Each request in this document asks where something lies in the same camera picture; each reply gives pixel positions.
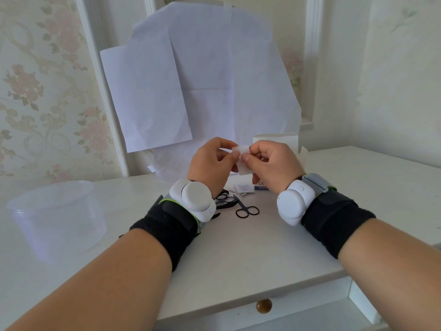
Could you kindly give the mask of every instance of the table surface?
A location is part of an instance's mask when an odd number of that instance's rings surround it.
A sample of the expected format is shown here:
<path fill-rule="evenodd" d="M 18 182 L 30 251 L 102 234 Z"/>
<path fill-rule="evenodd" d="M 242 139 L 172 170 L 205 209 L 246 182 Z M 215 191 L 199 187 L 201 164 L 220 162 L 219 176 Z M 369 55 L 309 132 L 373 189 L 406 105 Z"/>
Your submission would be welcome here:
<path fill-rule="evenodd" d="M 378 218 L 441 246 L 441 169 L 356 147 L 310 152 L 306 169 Z M 170 186 L 153 174 L 96 182 L 106 235 L 92 249 L 57 265 L 39 261 L 0 208 L 0 329 L 110 246 Z M 245 205 L 257 205 L 260 215 L 239 219 L 233 208 L 206 224 L 172 275 L 160 320 L 215 313 L 345 276 L 339 262 L 304 228 L 291 227 L 278 216 L 271 192 L 240 198 Z"/>

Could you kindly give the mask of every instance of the black wrist strap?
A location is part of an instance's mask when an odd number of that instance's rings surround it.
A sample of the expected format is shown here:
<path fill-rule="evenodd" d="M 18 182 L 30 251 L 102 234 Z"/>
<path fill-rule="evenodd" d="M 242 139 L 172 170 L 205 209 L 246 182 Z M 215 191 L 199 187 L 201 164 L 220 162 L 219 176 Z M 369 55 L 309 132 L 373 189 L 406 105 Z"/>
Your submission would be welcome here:
<path fill-rule="evenodd" d="M 312 202 L 301 224 L 337 259 L 349 237 L 371 218 L 375 218 L 372 212 L 359 208 L 350 198 L 330 189 Z"/>
<path fill-rule="evenodd" d="M 172 271 L 188 245 L 198 234 L 198 223 L 186 209 L 179 204 L 165 200 L 158 201 L 147 215 L 130 227 L 140 228 L 155 237 L 172 260 Z"/>

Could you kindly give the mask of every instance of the clear plastic cup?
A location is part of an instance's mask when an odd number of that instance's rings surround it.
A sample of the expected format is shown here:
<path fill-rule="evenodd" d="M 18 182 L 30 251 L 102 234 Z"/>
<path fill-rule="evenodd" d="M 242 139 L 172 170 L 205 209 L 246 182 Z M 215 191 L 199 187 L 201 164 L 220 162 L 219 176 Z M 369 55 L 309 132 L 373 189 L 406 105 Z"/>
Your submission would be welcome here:
<path fill-rule="evenodd" d="M 81 254 L 106 232 L 90 181 L 40 187 L 11 200 L 8 208 L 37 257 L 48 263 Z"/>

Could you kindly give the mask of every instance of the wooden knob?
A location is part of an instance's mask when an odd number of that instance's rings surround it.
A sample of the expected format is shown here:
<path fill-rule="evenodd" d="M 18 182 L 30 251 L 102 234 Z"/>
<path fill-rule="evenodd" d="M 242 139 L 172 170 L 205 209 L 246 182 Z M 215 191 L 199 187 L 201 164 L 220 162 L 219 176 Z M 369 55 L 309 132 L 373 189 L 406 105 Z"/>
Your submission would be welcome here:
<path fill-rule="evenodd" d="M 271 311 L 271 308 L 273 307 L 273 302 L 271 300 L 261 300 L 256 303 L 256 310 L 257 312 L 261 314 L 266 314 Z"/>

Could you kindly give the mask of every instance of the forearm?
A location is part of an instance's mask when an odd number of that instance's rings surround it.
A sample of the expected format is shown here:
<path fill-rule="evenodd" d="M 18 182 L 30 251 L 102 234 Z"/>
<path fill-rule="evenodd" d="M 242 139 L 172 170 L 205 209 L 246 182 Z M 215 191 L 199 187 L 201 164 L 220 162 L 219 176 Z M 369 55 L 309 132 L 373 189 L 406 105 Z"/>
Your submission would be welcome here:
<path fill-rule="evenodd" d="M 439 330 L 440 251 L 371 219 L 352 234 L 338 259 L 394 330 Z"/>
<path fill-rule="evenodd" d="M 171 273 L 164 247 L 131 230 L 7 331 L 151 330 Z"/>

